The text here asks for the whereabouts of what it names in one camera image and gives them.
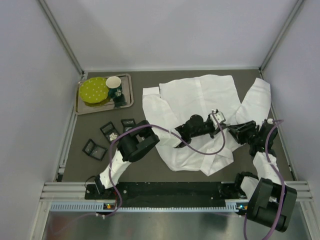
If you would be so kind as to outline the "white shirt garment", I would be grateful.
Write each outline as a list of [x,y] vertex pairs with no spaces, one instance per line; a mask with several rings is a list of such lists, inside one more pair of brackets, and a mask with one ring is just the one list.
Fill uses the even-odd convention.
[[214,138],[202,135],[190,146],[178,148],[175,128],[193,115],[206,119],[212,110],[223,113],[226,124],[255,121],[260,125],[268,118],[271,107],[271,86],[256,78],[243,100],[239,99],[232,76],[203,75],[172,80],[157,87],[144,88],[142,108],[146,120],[170,133],[154,128],[160,141],[155,146],[172,171],[201,171],[210,176],[233,163],[233,151],[241,145],[224,130]]

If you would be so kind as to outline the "sparkly snowflake brooch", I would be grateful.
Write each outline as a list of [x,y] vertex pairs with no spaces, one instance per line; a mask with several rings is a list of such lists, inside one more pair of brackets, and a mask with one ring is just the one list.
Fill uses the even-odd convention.
[[118,137],[118,135],[114,132],[112,132],[110,135],[109,135],[109,140],[112,142],[114,141],[116,138]]

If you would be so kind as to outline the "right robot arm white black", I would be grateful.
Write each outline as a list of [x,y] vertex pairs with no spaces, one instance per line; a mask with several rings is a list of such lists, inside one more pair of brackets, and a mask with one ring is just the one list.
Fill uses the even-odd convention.
[[287,230],[298,196],[294,188],[286,186],[272,149],[279,123],[280,120],[266,119],[262,125],[250,121],[228,127],[238,144],[249,145],[249,155],[257,171],[257,175],[242,172],[236,178],[236,186],[248,199],[246,218],[269,227],[268,236],[274,231]]

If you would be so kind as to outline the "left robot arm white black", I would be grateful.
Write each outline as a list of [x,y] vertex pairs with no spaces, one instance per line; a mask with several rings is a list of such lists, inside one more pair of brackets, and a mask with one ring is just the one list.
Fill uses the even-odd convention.
[[201,152],[190,145],[193,138],[209,135],[212,139],[216,134],[222,134],[222,146],[212,154],[218,154],[226,145],[223,130],[227,127],[222,112],[213,110],[203,120],[200,115],[192,115],[184,124],[168,130],[161,126],[150,124],[147,120],[134,125],[111,142],[115,145],[114,154],[109,154],[109,164],[106,169],[94,179],[97,193],[101,196],[108,189],[118,183],[120,176],[131,163],[141,160],[156,145],[169,146],[174,149],[188,147],[196,153],[208,156],[209,153]]

